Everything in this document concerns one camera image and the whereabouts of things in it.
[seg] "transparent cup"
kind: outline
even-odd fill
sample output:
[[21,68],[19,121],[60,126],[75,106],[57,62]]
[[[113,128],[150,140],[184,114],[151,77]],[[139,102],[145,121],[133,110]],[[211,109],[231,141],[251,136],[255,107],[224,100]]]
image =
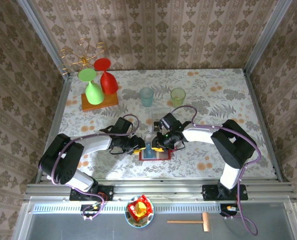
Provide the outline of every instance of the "transparent cup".
[[139,97],[144,107],[150,107],[153,103],[154,91],[152,88],[144,87],[139,91]]
[[182,106],[186,95],[186,92],[182,88],[174,88],[170,92],[170,98],[172,100],[173,107],[177,108]]

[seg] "light blue cup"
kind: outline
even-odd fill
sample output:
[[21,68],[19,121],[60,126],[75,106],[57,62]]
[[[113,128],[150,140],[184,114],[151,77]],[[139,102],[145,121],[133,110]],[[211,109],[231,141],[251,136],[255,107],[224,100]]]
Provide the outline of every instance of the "light blue cup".
[[139,91],[139,98],[144,107],[150,107],[153,103],[154,91],[152,88],[144,87]]

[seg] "floral tablecloth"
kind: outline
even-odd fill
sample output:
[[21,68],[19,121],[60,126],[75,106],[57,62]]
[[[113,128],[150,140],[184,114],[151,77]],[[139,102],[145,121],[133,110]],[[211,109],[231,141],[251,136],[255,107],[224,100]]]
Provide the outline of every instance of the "floral tablecloth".
[[[79,81],[77,74],[72,85],[60,125],[60,133],[78,137],[97,132],[113,125],[118,117],[136,114],[140,120],[138,136],[152,139],[152,109],[170,108],[170,93],[180,87],[186,91],[184,104],[195,106],[197,124],[222,125],[227,119],[234,119],[253,137],[262,152],[262,160],[245,172],[246,177],[275,178],[249,90],[241,69],[199,69],[199,70],[133,70],[111,71],[119,85],[119,105],[82,111],[81,94],[87,83]],[[100,83],[101,72],[95,79]],[[139,91],[143,87],[154,90],[151,107],[143,107]],[[191,120],[193,111],[179,109],[175,117],[182,123]],[[190,142],[184,150],[172,153],[171,160],[139,161],[138,155],[111,155],[109,151],[98,151],[84,155],[79,169],[96,179],[134,178],[219,178],[224,161],[213,144]]]

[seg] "wall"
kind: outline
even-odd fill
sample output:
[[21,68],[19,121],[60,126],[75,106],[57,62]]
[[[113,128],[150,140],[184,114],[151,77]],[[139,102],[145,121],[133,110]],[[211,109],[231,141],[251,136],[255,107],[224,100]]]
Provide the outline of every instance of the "wall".
[[0,0],[0,239],[11,239],[62,90],[52,59],[16,1]]
[[111,69],[132,70],[243,68],[277,0],[31,2],[58,51],[91,38],[90,56],[105,42]]
[[297,194],[297,0],[251,74],[274,150]]

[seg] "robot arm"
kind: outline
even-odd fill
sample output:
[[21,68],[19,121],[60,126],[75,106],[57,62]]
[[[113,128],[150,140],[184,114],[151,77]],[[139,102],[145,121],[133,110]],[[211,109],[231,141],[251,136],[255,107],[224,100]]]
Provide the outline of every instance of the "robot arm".
[[[131,125],[130,121],[120,117],[115,125],[101,129],[98,134],[95,133],[92,137],[80,137],[80,139],[69,145],[55,166],[60,152],[71,142],[70,137],[63,133],[59,134],[45,151],[38,163],[38,167],[48,176],[52,175],[52,170],[55,167],[54,181],[56,183],[68,185],[84,193],[96,194],[99,187],[96,180],[77,169],[81,157],[101,150],[109,150],[113,155],[138,153],[146,146],[142,138],[136,135],[131,137],[127,135]],[[113,152],[116,147],[121,151]]]
[[[237,185],[238,178],[241,174],[245,162],[253,155],[255,149],[244,139],[226,132],[222,129],[213,131],[194,127],[190,121],[182,124],[171,113],[168,113],[161,120],[161,125],[168,132],[161,134],[158,132],[152,141],[152,149],[161,151],[178,150],[178,142],[203,142],[214,144],[225,161],[223,174],[217,184],[219,196],[229,196]],[[250,139],[254,144],[255,141],[233,120],[227,120],[223,127],[234,130]]]

